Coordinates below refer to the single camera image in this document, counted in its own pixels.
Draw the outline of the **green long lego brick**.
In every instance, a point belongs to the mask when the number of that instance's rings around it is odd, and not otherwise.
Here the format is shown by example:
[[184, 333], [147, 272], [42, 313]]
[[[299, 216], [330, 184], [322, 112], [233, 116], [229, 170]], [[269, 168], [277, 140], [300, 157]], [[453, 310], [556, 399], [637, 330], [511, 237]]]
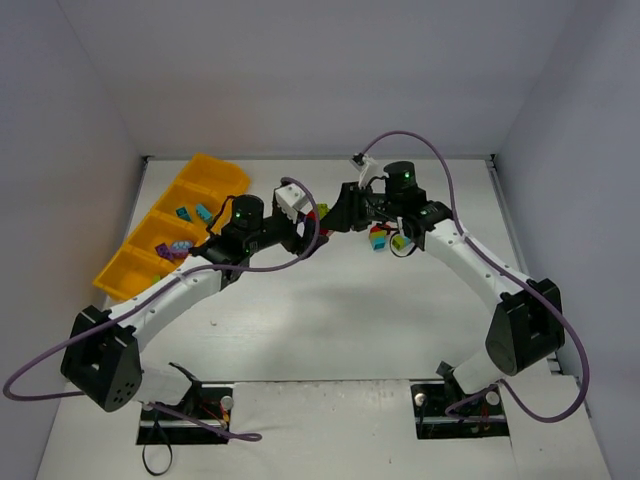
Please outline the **green long lego brick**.
[[318, 203], [317, 204], [317, 210], [318, 210], [320, 218], [323, 218], [329, 212], [329, 207], [325, 203]]

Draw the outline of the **rainbow curved lego stack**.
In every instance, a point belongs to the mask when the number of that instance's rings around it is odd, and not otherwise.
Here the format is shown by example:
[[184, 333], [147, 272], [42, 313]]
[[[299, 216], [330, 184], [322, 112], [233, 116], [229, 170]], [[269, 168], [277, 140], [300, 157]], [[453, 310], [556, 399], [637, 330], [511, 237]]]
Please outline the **rainbow curved lego stack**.
[[391, 228], [388, 225], [374, 225], [370, 228], [368, 239], [374, 252], [379, 252], [387, 247]]

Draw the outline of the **green blue red lego stack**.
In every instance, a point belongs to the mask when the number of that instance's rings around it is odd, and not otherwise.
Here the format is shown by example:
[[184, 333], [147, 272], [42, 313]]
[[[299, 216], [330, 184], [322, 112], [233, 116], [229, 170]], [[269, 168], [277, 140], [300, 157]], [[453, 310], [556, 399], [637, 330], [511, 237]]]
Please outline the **green blue red lego stack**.
[[403, 252], [412, 245], [410, 239], [401, 234], [394, 234], [390, 238], [390, 246], [395, 252]]

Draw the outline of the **teal rounded lego brick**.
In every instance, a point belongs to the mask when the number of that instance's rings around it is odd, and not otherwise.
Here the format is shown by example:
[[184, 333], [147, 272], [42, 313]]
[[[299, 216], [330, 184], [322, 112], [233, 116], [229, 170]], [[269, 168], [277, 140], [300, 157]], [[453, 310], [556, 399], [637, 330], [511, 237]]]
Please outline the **teal rounded lego brick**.
[[195, 212], [198, 218], [205, 223], [210, 223], [213, 219], [212, 213], [203, 204], [197, 204], [195, 206]]

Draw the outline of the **pink purple lego piece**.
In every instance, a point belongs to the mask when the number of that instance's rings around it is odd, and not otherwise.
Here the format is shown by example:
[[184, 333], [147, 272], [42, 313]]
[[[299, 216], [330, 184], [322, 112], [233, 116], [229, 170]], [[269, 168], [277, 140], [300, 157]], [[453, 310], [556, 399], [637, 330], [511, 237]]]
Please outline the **pink purple lego piece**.
[[193, 243], [189, 240], [175, 241], [169, 246], [169, 252], [175, 258], [185, 258], [192, 247]]

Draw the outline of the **purple small lego cube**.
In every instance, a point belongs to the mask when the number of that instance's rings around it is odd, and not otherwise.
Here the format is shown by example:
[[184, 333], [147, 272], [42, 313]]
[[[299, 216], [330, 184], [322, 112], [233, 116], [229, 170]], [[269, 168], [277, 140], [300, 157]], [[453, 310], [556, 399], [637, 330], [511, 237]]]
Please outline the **purple small lego cube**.
[[157, 255], [165, 260], [172, 261], [174, 259], [172, 252], [165, 243], [155, 246]]

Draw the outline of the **red lego brick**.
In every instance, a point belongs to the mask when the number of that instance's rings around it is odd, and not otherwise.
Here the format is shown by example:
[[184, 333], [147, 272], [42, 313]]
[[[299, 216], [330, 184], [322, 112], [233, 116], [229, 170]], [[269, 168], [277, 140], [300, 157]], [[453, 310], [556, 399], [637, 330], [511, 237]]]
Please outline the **red lego brick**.
[[[305, 223], [306, 224], [310, 224], [311, 226], [315, 225], [315, 223], [316, 223], [316, 215], [315, 215], [315, 213], [313, 211], [309, 211], [306, 214]], [[321, 228], [319, 230], [319, 235], [320, 236], [329, 237], [331, 234], [332, 234], [332, 232], [330, 230], [328, 230], [328, 229]]]

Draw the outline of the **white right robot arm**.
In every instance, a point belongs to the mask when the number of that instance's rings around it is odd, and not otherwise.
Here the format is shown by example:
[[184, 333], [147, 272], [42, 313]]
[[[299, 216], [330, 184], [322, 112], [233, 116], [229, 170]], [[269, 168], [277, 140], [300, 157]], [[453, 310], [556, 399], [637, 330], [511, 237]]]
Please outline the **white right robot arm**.
[[448, 266], [481, 299], [492, 315], [484, 345], [450, 374], [464, 394], [515, 376], [564, 345], [565, 330], [549, 310], [561, 306], [551, 280], [534, 281], [472, 247], [473, 236], [456, 224], [452, 209], [418, 186], [413, 163], [393, 162], [383, 171], [381, 193], [369, 181], [343, 183], [321, 225], [349, 232], [395, 221], [414, 246]]

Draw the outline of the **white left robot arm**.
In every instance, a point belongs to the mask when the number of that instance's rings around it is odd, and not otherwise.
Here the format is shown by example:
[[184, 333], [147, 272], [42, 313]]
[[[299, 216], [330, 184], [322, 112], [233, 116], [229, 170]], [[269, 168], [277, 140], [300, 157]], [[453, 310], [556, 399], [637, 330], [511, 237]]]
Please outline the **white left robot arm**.
[[260, 198], [234, 198], [227, 224], [192, 248], [176, 270], [120, 305], [104, 311], [87, 307], [78, 314], [62, 375], [106, 412], [130, 401], [169, 406], [184, 402], [199, 380], [177, 363], [144, 365], [142, 352], [179, 316], [251, 270], [254, 254], [282, 245], [297, 259], [310, 255], [319, 226], [304, 209], [314, 203], [293, 184], [274, 190], [270, 216], [264, 214]]

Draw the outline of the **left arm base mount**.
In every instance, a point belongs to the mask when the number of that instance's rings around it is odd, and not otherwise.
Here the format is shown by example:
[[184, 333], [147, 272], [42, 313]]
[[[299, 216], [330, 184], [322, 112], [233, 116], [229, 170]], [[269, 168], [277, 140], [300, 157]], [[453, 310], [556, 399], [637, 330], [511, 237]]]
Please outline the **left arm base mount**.
[[[170, 406], [183, 415], [196, 418], [202, 423], [217, 429], [229, 431], [231, 413], [222, 407], [224, 397], [234, 396], [232, 384], [205, 383], [200, 397], [191, 406]], [[155, 409], [142, 410], [137, 428], [136, 444], [163, 445], [165, 440], [171, 446], [226, 445], [227, 438], [201, 428], [181, 417], [175, 417]]]

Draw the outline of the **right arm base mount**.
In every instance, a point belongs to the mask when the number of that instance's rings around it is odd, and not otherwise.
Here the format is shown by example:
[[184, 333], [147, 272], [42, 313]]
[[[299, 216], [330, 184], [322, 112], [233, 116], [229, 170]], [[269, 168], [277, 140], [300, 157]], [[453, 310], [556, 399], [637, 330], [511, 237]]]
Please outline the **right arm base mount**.
[[510, 435], [496, 387], [466, 396], [444, 381], [411, 383], [418, 440], [460, 440]]

